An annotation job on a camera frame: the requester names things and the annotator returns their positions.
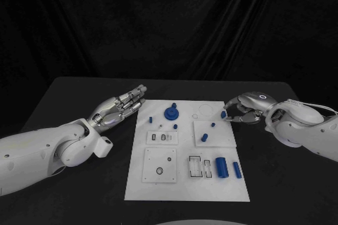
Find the blue part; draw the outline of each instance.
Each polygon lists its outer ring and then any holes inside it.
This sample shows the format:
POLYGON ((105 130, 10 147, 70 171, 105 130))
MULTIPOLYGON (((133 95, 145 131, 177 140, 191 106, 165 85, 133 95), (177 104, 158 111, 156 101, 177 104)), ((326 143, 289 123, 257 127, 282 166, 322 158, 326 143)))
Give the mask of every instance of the blue part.
POLYGON ((220 117, 224 118, 227 116, 226 111, 221 111, 220 117))
POLYGON ((164 117, 169 120, 174 121, 178 118, 178 110, 175 109, 177 105, 172 103, 171 107, 165 109, 164 111, 164 117))
POLYGON ((203 135, 203 142, 205 142, 207 134, 203 135))
POLYGON ((215 166, 217 166, 218 178, 227 178, 228 177, 227 162, 223 157, 215 158, 215 166))
POLYGON ((236 172, 237 179, 240 179, 241 178, 241 173, 240 173, 237 162, 234 162, 234 172, 236 172))

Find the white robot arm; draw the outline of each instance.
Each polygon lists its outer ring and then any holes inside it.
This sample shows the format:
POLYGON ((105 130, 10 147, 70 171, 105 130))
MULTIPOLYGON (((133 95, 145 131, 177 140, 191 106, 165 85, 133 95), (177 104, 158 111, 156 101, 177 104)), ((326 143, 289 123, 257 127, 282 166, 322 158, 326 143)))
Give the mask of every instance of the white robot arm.
POLYGON ((254 124, 264 116, 266 131, 286 146, 305 146, 313 153, 338 161, 338 112, 331 108, 290 99, 277 103, 260 92, 237 96, 226 103, 224 109, 233 104, 244 115, 227 117, 227 121, 254 124), (309 106, 328 109, 335 115, 323 117, 309 106))
POLYGON ((0 139, 0 196, 26 188, 62 167, 77 166, 92 153, 103 158, 112 142, 100 133, 136 112, 146 87, 112 97, 96 107, 87 120, 0 139))

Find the circular hole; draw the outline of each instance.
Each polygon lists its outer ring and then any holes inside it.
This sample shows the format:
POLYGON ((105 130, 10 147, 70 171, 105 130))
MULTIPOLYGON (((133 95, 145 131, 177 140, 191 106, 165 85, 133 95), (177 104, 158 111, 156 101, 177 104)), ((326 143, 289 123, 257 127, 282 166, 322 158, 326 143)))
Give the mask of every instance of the circular hole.
POLYGON ((161 168, 161 167, 158 167, 158 168, 156 168, 156 174, 158 174, 158 175, 161 175, 161 174, 162 174, 162 172, 164 172, 162 168, 161 168))

